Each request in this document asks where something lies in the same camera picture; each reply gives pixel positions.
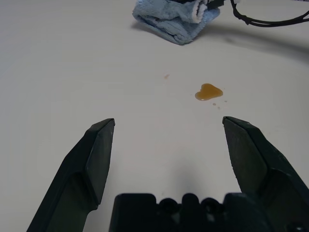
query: white tabletop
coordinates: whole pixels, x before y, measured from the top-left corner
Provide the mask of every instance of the white tabletop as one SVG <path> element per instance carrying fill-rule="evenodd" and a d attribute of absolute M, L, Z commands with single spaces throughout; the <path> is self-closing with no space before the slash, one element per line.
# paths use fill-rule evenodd
<path fill-rule="evenodd" d="M 238 192 L 223 116 L 259 127 L 309 185 L 309 23 L 246 26 L 226 2 L 193 43 L 179 46 L 136 24 L 134 4 L 1 1 L 0 231 L 27 230 L 63 158 L 109 117 L 116 121 L 110 173 L 85 232 L 108 231 L 119 193 L 222 201 Z M 308 9 L 289 0 L 239 6 L 268 20 Z M 203 83 L 224 95 L 198 101 Z"/>

